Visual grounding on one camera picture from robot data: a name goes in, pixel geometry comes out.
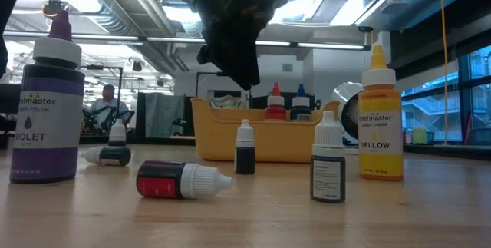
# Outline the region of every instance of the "computer monitor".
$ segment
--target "computer monitor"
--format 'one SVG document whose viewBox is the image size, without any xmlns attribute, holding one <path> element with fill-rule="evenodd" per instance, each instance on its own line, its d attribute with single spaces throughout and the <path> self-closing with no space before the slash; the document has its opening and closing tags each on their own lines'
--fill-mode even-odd
<svg viewBox="0 0 491 248">
<path fill-rule="evenodd" d="M 0 84 L 0 113 L 17 114 L 21 89 L 20 84 Z"/>
</svg>

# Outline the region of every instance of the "purple bottle cap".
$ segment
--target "purple bottle cap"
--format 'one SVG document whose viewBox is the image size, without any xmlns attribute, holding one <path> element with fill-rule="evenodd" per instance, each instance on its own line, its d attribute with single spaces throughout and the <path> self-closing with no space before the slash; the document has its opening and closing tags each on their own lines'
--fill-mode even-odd
<svg viewBox="0 0 491 248">
<path fill-rule="evenodd" d="M 56 14 L 56 18 L 54 18 L 54 21 L 51 24 L 51 30 L 49 31 L 48 37 L 72 41 L 71 25 L 68 20 L 68 12 L 66 10 L 60 10 Z"/>
</svg>

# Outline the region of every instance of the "yellow cable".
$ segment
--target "yellow cable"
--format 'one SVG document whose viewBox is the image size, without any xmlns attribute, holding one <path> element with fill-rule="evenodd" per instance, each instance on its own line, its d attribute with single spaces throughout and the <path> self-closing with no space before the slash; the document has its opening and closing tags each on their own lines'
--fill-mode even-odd
<svg viewBox="0 0 491 248">
<path fill-rule="evenodd" d="M 447 53 L 447 30 L 445 29 L 445 1 L 440 0 L 442 6 L 442 32 L 443 32 L 443 55 L 445 57 L 445 142 L 448 139 L 448 93 L 447 93 L 447 75 L 448 75 L 448 53 Z"/>
</svg>

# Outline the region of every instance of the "violet food coloring bottle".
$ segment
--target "violet food coloring bottle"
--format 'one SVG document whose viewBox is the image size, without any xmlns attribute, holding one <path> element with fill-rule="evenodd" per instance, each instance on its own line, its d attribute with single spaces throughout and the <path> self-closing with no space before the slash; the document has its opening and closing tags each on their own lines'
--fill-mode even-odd
<svg viewBox="0 0 491 248">
<path fill-rule="evenodd" d="M 24 67 L 10 181 L 70 180 L 77 172 L 85 75 L 76 71 L 82 50 L 71 41 L 68 12 L 58 12 L 32 53 L 36 63 Z"/>
</svg>

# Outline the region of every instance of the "red label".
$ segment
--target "red label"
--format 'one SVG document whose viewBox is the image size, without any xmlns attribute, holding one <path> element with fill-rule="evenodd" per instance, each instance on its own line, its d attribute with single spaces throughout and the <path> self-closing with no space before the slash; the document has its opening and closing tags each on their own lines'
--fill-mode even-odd
<svg viewBox="0 0 491 248">
<path fill-rule="evenodd" d="M 140 177 L 138 193 L 145 197 L 177 198 L 174 179 Z"/>
</svg>

